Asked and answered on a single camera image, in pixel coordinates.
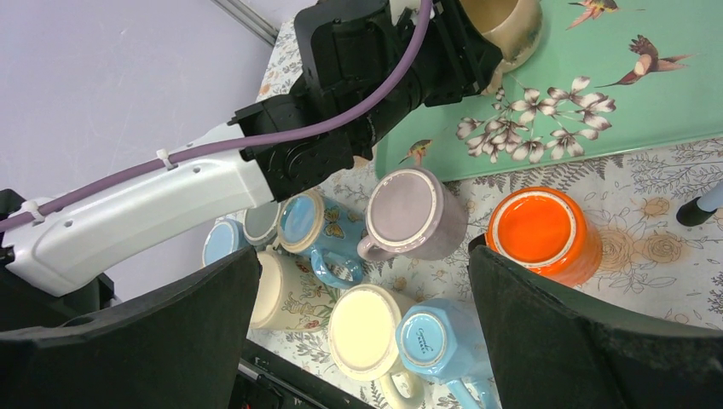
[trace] black object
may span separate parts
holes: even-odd
[[[252,341],[244,344],[239,368],[243,373],[236,378],[233,407],[247,403],[251,409],[371,409]]]
[[[715,214],[714,211],[701,210],[701,208],[698,207],[699,199],[700,196],[680,206],[678,213],[675,215],[675,218],[678,219],[678,223],[692,228],[705,223]]]
[[[414,64],[367,115],[327,134],[242,152],[256,159],[276,201],[288,199],[350,169],[422,103],[459,102],[487,88],[502,59],[469,21],[459,0],[435,0],[435,17]],[[344,112],[389,76],[407,47],[411,12],[392,25],[389,0],[329,0],[302,10],[294,22],[303,74],[288,95],[236,112],[246,137],[294,130]]]
[[[12,190],[0,191],[0,220],[19,210],[24,201]],[[0,232],[0,245],[3,236]],[[113,282],[105,274],[63,297],[53,297],[9,272],[5,266],[12,261],[13,248],[0,246],[0,331],[58,326],[109,306],[113,298]]]
[[[0,407],[227,407],[259,274],[247,247],[62,327],[0,333]]]
[[[723,407],[723,332],[618,308],[483,245],[469,275],[506,409]]]

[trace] cream mug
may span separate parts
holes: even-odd
[[[404,367],[396,328],[414,300],[373,284],[357,285],[339,298],[329,319],[329,351],[339,370],[357,381],[379,381],[393,409],[417,409],[425,398],[422,379]],[[401,375],[409,397],[399,392]]]
[[[540,0],[461,0],[471,23],[502,51],[502,62],[486,93],[502,85],[502,74],[522,64],[537,50],[542,31]]]
[[[303,259],[283,256],[270,247],[257,257],[261,279],[249,328],[319,331],[327,325],[338,289],[321,283]]]

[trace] mug handle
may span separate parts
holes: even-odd
[[[350,260],[334,253],[329,253],[330,258],[337,261],[340,266],[345,267],[351,273],[351,280],[340,279],[334,273],[329,271],[327,264],[324,262],[324,255],[316,246],[311,247],[311,268],[319,280],[331,287],[349,290],[349,288],[362,282],[364,278],[364,269],[357,260]]]
[[[368,262],[385,262],[396,256],[394,253],[380,249],[369,236],[361,239],[359,245],[356,246],[356,252],[359,253],[359,257]]]
[[[399,374],[404,377],[404,382],[409,387],[409,397],[399,393],[390,372],[387,372],[379,379],[382,394],[384,394],[392,409],[418,409],[425,399],[425,386],[422,383],[422,378],[406,369],[399,372]]]
[[[462,405],[463,409],[478,409],[479,404],[477,401],[472,397],[472,394],[469,390],[467,390],[467,387],[465,386],[465,383],[462,382],[461,379],[455,379],[454,381],[447,382],[447,388],[449,388],[449,391],[452,392],[452,395],[454,395],[455,398],[457,398],[457,401]],[[494,406],[487,406],[487,402],[484,402],[484,409],[491,409],[494,408]]]
[[[471,384],[477,391],[484,409],[497,409],[497,399],[495,399],[495,394],[492,393],[492,389],[489,387],[489,382],[476,380]]]

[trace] white wall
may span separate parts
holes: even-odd
[[[316,0],[241,0],[261,15],[272,26],[292,20],[301,10],[316,4]]]
[[[271,48],[209,0],[2,1],[0,188],[80,187],[254,101]],[[192,273],[210,225],[108,271],[122,299]]]

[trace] table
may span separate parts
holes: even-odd
[[[301,68],[288,22],[281,28],[259,100],[287,92]],[[723,210],[696,228],[679,225],[675,212],[723,181],[722,169],[720,138],[447,183],[470,215],[466,242],[437,262],[397,257],[369,264],[367,280],[417,301],[446,297],[472,302],[467,241],[486,230],[493,208],[509,193],[542,185],[566,192],[600,230],[600,270],[578,290],[638,313],[719,330]],[[334,174],[318,189],[362,211],[376,183],[371,162]],[[371,406],[388,407],[375,382],[356,382],[338,370],[325,330],[249,331],[248,338]],[[422,407],[460,406],[445,386],[434,386]]]

